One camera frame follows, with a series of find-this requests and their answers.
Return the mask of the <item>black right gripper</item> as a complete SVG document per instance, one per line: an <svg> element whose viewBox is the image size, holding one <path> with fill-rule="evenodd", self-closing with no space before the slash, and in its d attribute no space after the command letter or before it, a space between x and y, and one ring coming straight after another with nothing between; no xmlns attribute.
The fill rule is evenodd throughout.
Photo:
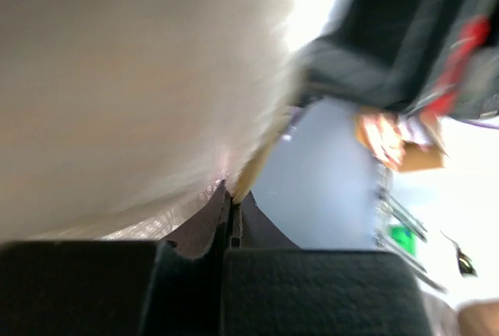
<svg viewBox="0 0 499 336"><path fill-rule="evenodd" d="M335 97L488 118L498 112L498 0L338 0L303 63L300 107Z"/></svg>

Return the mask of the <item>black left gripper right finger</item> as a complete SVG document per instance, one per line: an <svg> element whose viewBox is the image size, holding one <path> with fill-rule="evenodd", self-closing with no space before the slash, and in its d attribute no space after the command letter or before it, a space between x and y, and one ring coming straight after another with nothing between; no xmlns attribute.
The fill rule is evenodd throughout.
<svg viewBox="0 0 499 336"><path fill-rule="evenodd" d="M383 250L243 249L231 207L222 335L430 335L409 265Z"/></svg>

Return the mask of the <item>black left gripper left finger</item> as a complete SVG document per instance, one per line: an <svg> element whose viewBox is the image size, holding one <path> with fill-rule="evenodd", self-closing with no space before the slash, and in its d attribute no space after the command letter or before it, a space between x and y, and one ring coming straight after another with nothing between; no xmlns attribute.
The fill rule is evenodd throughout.
<svg viewBox="0 0 499 336"><path fill-rule="evenodd" d="M17 241L1 247L4 335L215 335L232 202L159 240Z"/></svg>

